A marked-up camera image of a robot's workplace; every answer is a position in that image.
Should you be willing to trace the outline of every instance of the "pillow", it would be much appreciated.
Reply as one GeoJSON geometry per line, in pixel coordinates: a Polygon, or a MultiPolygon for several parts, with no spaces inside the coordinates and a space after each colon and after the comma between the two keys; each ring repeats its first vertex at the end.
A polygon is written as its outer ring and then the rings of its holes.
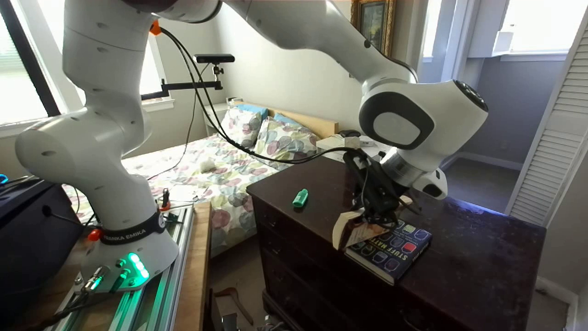
{"type": "Polygon", "coordinates": [[[275,117],[266,117],[259,128],[253,150],[257,154],[295,160],[314,154],[317,134],[306,126],[292,126],[279,123],[275,117]]]}
{"type": "Polygon", "coordinates": [[[231,139],[249,149],[255,145],[260,121],[266,114],[264,106],[240,103],[226,110],[220,125],[231,139]]]}
{"type": "Polygon", "coordinates": [[[306,128],[305,125],[297,123],[295,119],[292,119],[292,117],[288,117],[288,115],[284,115],[284,114],[279,114],[279,112],[273,114],[273,119],[275,119],[277,123],[293,126],[293,128],[297,128],[297,130],[310,130],[310,128],[306,128]]]}

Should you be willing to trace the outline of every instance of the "floral bedspread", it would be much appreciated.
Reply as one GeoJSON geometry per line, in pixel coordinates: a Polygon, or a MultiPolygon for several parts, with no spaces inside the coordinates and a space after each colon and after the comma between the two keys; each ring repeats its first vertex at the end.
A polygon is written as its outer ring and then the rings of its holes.
{"type": "MultiPolygon", "coordinates": [[[[211,202],[211,255],[251,237],[255,233],[253,206],[244,189],[277,169],[227,145],[216,134],[187,143],[181,161],[172,167],[181,154],[183,145],[176,145],[124,158],[123,165],[132,174],[152,176],[148,185],[156,198],[161,196],[161,189],[169,189],[172,204],[211,202]]],[[[79,207],[80,220],[90,218],[91,207],[84,196],[71,187],[66,187],[66,193],[73,207],[79,207]]]]}

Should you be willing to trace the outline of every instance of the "black equipment box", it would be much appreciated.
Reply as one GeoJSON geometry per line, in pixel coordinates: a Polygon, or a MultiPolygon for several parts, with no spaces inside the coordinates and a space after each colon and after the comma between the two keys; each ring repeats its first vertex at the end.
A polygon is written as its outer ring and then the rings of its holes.
{"type": "Polygon", "coordinates": [[[60,270],[80,233],[58,183],[22,178],[0,185],[0,329],[60,270]]]}

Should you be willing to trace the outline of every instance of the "cable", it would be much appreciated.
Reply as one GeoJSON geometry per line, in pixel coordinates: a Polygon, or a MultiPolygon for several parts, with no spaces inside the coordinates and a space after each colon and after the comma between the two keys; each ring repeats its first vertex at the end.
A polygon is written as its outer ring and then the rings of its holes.
{"type": "Polygon", "coordinates": [[[12,191],[14,187],[20,187],[20,183],[25,183],[29,180],[38,180],[38,176],[23,174],[20,178],[12,178],[7,183],[0,185],[0,194],[12,191]]]}
{"type": "Polygon", "coordinates": [[[363,178],[363,183],[361,183],[361,207],[363,207],[363,209],[367,209],[367,206],[365,206],[367,178],[369,178],[369,172],[365,172],[365,178],[363,178]]]}
{"type": "Polygon", "coordinates": [[[67,224],[71,224],[71,226],[79,226],[79,222],[75,222],[73,218],[62,217],[62,215],[58,215],[58,213],[53,213],[53,209],[51,209],[49,206],[42,206],[40,211],[42,211],[42,215],[45,215],[45,217],[53,217],[53,218],[64,220],[64,222],[67,222],[67,224]]]}
{"type": "MultiPolygon", "coordinates": [[[[163,33],[165,36],[169,36],[169,38],[174,42],[174,46],[180,49],[181,58],[183,58],[183,62],[185,62],[185,66],[187,66],[187,73],[189,73],[191,80],[196,82],[196,79],[194,79],[194,75],[192,75],[192,71],[191,71],[191,68],[192,68],[192,69],[196,71],[196,75],[198,75],[198,80],[202,82],[203,79],[202,79],[202,75],[200,75],[200,71],[198,71],[196,62],[194,62],[192,57],[189,55],[187,47],[185,47],[170,31],[167,31],[165,27],[161,27],[161,33],[163,33]]],[[[233,145],[235,149],[238,149],[238,150],[242,150],[242,152],[246,152],[246,154],[249,154],[249,156],[255,156],[255,158],[260,158],[260,160],[268,160],[268,161],[279,161],[279,163],[305,163],[305,161],[316,160],[316,158],[319,158],[319,156],[323,156],[323,154],[327,154],[327,152],[354,150],[354,149],[350,149],[350,147],[334,147],[334,149],[327,149],[327,150],[321,150],[321,152],[316,152],[316,154],[312,154],[312,156],[299,158],[299,160],[277,160],[277,158],[268,158],[268,156],[257,154],[257,152],[253,152],[253,150],[249,150],[249,149],[244,149],[240,143],[233,141],[233,139],[224,132],[222,125],[218,125],[220,119],[218,119],[218,115],[216,115],[216,112],[214,112],[214,106],[213,106],[211,97],[209,97],[209,93],[207,93],[207,88],[203,88],[203,95],[205,95],[207,104],[211,106],[213,115],[214,115],[216,121],[213,121],[213,119],[209,117],[209,114],[203,110],[205,106],[203,106],[203,101],[202,101],[202,97],[200,97],[200,93],[198,93],[198,88],[194,88],[194,95],[196,95],[196,99],[198,99],[198,103],[200,103],[200,108],[202,108],[205,119],[213,125],[213,128],[218,132],[218,136],[222,136],[229,145],[233,145]]]]}
{"type": "Polygon", "coordinates": [[[79,207],[80,207],[80,198],[79,198],[79,189],[77,187],[73,187],[73,193],[75,193],[75,215],[79,215],[79,207]]]}
{"type": "Polygon", "coordinates": [[[209,66],[209,62],[205,62],[205,64],[203,64],[202,71],[205,71],[205,69],[207,69],[207,66],[209,66]]]}
{"type": "Polygon", "coordinates": [[[88,228],[93,218],[95,218],[95,213],[91,213],[91,217],[84,222],[84,228],[88,228]]]}
{"type": "Polygon", "coordinates": [[[80,310],[84,307],[95,305],[102,299],[90,299],[90,294],[86,290],[80,290],[77,297],[73,297],[64,309],[60,309],[58,312],[55,312],[53,316],[44,318],[42,321],[38,321],[33,327],[27,327],[25,331],[44,331],[55,323],[58,323],[62,318],[66,318],[67,314],[80,310]]]}
{"type": "MultiPolygon", "coordinates": [[[[187,51],[187,49],[180,44],[180,40],[178,40],[176,36],[172,36],[167,29],[161,29],[161,33],[167,35],[167,36],[174,42],[174,46],[180,49],[180,55],[181,55],[183,64],[185,64],[185,68],[187,68],[187,73],[189,73],[191,80],[196,82],[196,79],[192,77],[189,60],[187,60],[187,58],[191,58],[189,51],[187,51]]],[[[207,112],[203,110],[203,103],[202,103],[202,99],[200,99],[198,88],[194,88],[194,101],[196,101],[196,99],[200,101],[202,112],[205,114],[207,121],[214,126],[214,123],[209,119],[207,112]]],[[[189,136],[191,136],[191,126],[192,126],[192,121],[194,121],[194,115],[196,115],[196,103],[194,103],[194,101],[192,101],[192,106],[191,106],[191,119],[189,119],[189,125],[187,125],[185,141],[183,141],[183,150],[181,150],[180,158],[176,160],[176,163],[172,163],[170,167],[167,167],[167,169],[163,169],[163,171],[159,171],[159,172],[150,174],[146,180],[152,180],[152,178],[156,178],[156,176],[159,176],[159,174],[163,174],[163,172],[167,172],[167,171],[170,171],[170,169],[174,169],[176,165],[181,163],[181,160],[183,160],[183,156],[185,156],[185,152],[187,152],[187,143],[189,143],[189,136]]]]}

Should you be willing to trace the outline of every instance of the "bed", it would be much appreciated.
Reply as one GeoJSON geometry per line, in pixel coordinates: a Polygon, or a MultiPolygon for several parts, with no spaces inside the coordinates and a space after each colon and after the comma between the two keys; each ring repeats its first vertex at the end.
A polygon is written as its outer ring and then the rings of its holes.
{"type": "MultiPolygon", "coordinates": [[[[336,121],[303,115],[288,110],[237,103],[227,104],[222,126],[235,141],[270,158],[297,158],[316,150],[316,139],[332,136],[336,121]]],[[[124,158],[128,172],[148,180],[156,198],[169,189],[172,204],[192,200],[211,202],[211,257],[255,235],[253,206],[246,185],[288,165],[253,158],[218,134],[132,158],[124,158]]],[[[91,218],[88,200],[64,187],[80,220],[91,218]]]]}

